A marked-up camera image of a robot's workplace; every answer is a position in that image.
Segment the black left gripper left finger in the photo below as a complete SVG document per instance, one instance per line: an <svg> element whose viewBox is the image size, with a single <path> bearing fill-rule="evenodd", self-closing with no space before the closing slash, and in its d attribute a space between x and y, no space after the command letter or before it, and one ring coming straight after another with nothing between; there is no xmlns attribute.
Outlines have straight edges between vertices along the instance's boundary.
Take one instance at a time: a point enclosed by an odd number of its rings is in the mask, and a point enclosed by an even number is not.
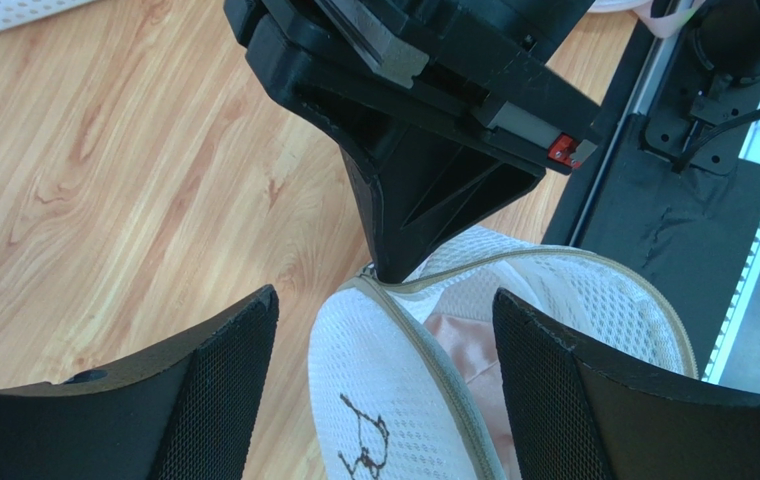
<svg viewBox="0 0 760 480"><path fill-rule="evenodd" d="M266 285L59 384L0 390L0 479L238 479L270 364Z"/></svg>

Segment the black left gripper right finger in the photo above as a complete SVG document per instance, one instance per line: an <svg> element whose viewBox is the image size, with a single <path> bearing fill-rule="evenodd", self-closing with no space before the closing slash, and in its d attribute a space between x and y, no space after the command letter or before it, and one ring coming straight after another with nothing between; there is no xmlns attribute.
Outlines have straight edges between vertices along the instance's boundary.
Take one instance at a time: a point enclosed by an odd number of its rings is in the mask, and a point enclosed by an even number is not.
<svg viewBox="0 0 760 480"><path fill-rule="evenodd" d="M760 394L622 353L500 289L493 328L526 479L760 479Z"/></svg>

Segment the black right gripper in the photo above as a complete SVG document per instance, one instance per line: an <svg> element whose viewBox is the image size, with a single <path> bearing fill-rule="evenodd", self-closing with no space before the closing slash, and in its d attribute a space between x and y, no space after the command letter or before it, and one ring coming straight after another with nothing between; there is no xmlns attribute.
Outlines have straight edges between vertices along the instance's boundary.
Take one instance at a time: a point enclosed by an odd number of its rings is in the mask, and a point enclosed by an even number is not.
<svg viewBox="0 0 760 480"><path fill-rule="evenodd" d="M379 279L599 146L548 66L587 1L227 1L268 95L335 141Z"/></svg>

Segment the white mesh laundry bag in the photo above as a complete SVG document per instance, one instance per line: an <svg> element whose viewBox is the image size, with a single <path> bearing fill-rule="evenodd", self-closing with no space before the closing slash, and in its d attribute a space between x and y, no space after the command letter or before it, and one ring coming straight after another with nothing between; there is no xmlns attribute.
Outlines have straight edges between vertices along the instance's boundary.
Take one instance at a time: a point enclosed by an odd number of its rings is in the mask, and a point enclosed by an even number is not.
<svg viewBox="0 0 760 480"><path fill-rule="evenodd" d="M492 321L507 289L559 322L696 377L687 332L648 281L601 255L475 226L400 284L364 268L322 305L308 349L310 404L331 479L506 479L481 413L425 327L433 314Z"/></svg>

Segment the pink satin bra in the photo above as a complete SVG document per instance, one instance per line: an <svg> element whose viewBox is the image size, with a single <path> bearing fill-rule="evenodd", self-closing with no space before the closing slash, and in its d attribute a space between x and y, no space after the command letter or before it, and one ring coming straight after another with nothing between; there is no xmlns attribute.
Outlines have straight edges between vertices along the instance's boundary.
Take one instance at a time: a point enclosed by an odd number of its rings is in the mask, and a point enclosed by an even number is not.
<svg viewBox="0 0 760 480"><path fill-rule="evenodd" d="M425 327L450 356L468 387L487 426L504 477L520 479L491 323L433 314L426 320Z"/></svg>

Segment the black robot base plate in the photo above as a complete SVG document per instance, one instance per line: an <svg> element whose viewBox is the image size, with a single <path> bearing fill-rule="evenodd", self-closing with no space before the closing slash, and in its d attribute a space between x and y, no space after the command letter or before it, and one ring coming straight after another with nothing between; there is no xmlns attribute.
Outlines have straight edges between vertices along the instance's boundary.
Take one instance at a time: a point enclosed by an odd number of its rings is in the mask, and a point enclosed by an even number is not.
<svg viewBox="0 0 760 480"><path fill-rule="evenodd" d="M717 353L760 225L760 164L741 158L740 127L674 172L670 155L714 114L760 104L760 82L713 94L691 49L636 27L602 105L606 142L568 182L548 243L633 269L680 316L700 371Z"/></svg>

